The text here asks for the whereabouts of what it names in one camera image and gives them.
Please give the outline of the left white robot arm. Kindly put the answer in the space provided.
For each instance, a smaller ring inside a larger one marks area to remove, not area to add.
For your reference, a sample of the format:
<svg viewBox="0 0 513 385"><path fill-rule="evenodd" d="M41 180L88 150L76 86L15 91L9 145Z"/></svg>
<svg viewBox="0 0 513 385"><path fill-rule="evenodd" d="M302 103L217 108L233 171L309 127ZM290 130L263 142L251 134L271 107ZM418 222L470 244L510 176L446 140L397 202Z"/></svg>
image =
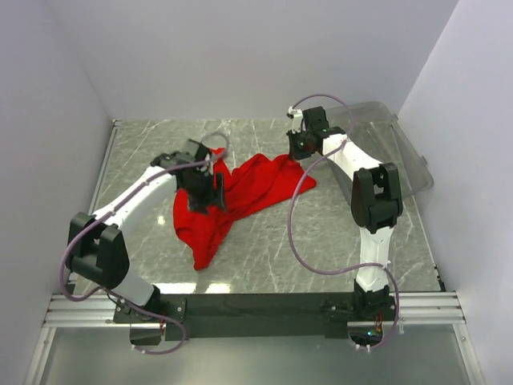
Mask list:
<svg viewBox="0 0 513 385"><path fill-rule="evenodd" d="M162 310L160 289L131 267L124 238L139 220L177 192L186 194L192 212L225 209L224 176L215 172L214 165L226 153L214 153L202 141L187 140L179 151L154 158L110 204L92 214L75 214L59 267L59 284L65 284L64 271L69 270L124 300L141 322L155 320Z"/></svg>

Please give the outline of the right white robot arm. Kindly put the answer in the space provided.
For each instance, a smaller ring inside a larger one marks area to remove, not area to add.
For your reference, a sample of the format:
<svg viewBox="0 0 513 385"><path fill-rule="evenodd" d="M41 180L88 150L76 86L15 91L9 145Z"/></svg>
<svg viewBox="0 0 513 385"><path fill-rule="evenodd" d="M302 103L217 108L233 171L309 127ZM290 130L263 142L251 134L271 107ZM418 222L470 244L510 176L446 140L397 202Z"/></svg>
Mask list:
<svg viewBox="0 0 513 385"><path fill-rule="evenodd" d="M402 215L398 167L358 147L349 133L331 127L323 107L290 107L289 156L303 160L315 152L349 178L350 211L360 230L360 257L349 311L362 320L394 306L387 273L390 241Z"/></svg>

